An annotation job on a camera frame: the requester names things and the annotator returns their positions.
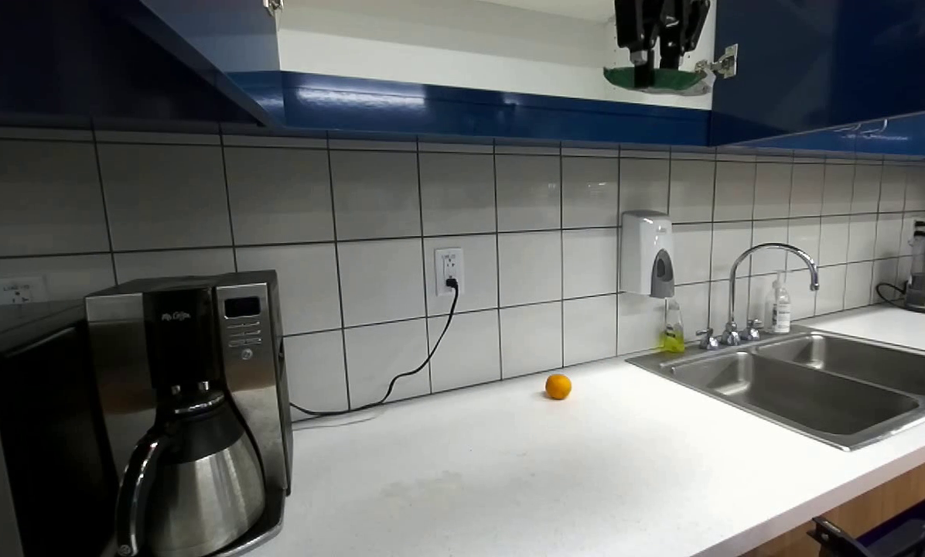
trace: countertop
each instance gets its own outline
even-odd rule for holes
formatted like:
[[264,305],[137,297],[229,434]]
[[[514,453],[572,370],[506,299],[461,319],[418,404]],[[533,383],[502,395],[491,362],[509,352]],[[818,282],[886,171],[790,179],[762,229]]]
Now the countertop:
[[[925,350],[925,314],[816,329]],[[740,554],[925,460],[925,420],[840,453],[627,362],[294,431],[294,494],[256,557]]]

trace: white tile backsplash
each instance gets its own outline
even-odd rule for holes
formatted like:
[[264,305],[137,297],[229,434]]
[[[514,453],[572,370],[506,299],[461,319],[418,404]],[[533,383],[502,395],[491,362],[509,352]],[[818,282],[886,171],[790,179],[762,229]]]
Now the white tile backsplash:
[[[441,324],[444,319],[427,319],[431,345]],[[433,392],[499,379],[499,360],[499,311],[454,314],[431,362]]]
[[[387,383],[395,375],[415,370],[427,356],[427,321],[394,321],[371,329],[348,329],[346,339],[346,377],[348,404],[363,408],[383,399]],[[395,383],[391,399],[415,399],[431,392],[431,369],[408,375]]]
[[335,245],[239,247],[239,268],[275,268],[285,333],[340,329]]
[[100,146],[114,249],[232,245],[222,151]]
[[562,364],[615,356],[615,293],[562,302]]
[[239,245],[335,241],[327,151],[227,148]]
[[502,375],[520,377],[561,364],[561,302],[502,309]]
[[338,237],[421,236],[415,151],[330,151]]
[[340,293],[346,324],[425,314],[421,241],[340,245]]
[[0,256],[108,249],[87,141],[0,141]]
[[615,214],[673,215],[686,337],[727,309],[755,241],[818,260],[822,292],[781,249],[740,266],[736,324],[768,314],[790,268],[791,311],[867,305],[910,273],[925,161],[591,146],[383,141],[171,132],[0,132],[0,302],[142,276],[275,268],[294,399],[378,399],[427,356],[447,309],[433,249],[465,247],[441,352],[395,395],[655,350],[661,299],[615,293]]
[[491,155],[421,155],[425,233],[496,233]]
[[561,157],[499,155],[499,229],[561,229]]
[[562,297],[615,292],[615,229],[562,233]]
[[615,196],[615,157],[562,157],[562,229],[615,225]]
[[561,233],[499,236],[502,305],[561,299]]
[[308,412],[342,412],[342,333],[285,337],[287,395]]

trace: sink basin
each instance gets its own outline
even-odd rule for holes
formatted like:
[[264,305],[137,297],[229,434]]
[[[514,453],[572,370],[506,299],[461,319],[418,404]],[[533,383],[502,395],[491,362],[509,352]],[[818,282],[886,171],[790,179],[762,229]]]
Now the sink basin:
[[925,399],[925,356],[887,350],[876,344],[856,344],[847,337],[796,337],[755,350],[768,360],[797,362],[807,369],[822,369],[840,377],[856,377],[867,383],[882,383]]
[[664,375],[847,447],[925,415],[925,404],[910,392],[850,379],[802,362],[768,360],[747,350],[667,362]]

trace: coffee carafe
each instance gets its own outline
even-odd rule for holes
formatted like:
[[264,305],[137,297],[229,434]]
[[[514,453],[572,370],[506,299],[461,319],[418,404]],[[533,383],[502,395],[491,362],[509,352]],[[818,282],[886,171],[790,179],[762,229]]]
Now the coffee carafe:
[[273,536],[287,494],[275,276],[121,286],[87,319],[118,554],[239,554]]

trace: faucet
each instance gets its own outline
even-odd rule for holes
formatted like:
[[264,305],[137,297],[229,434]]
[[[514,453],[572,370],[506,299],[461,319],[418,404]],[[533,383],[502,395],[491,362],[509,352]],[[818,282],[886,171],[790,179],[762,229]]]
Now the faucet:
[[804,266],[807,266],[807,273],[809,273],[809,292],[818,292],[818,266],[816,266],[797,245],[785,245],[785,241],[762,241],[762,245],[746,247],[746,249],[736,256],[734,268],[729,268],[729,309],[727,309],[727,329],[719,331],[719,344],[723,344],[723,345],[734,345],[734,344],[742,339],[742,333],[740,333],[740,329],[736,329],[736,314],[734,314],[734,311],[736,311],[736,268],[740,268],[740,264],[742,264],[747,254],[765,249],[765,247],[791,249],[797,260],[804,260]]

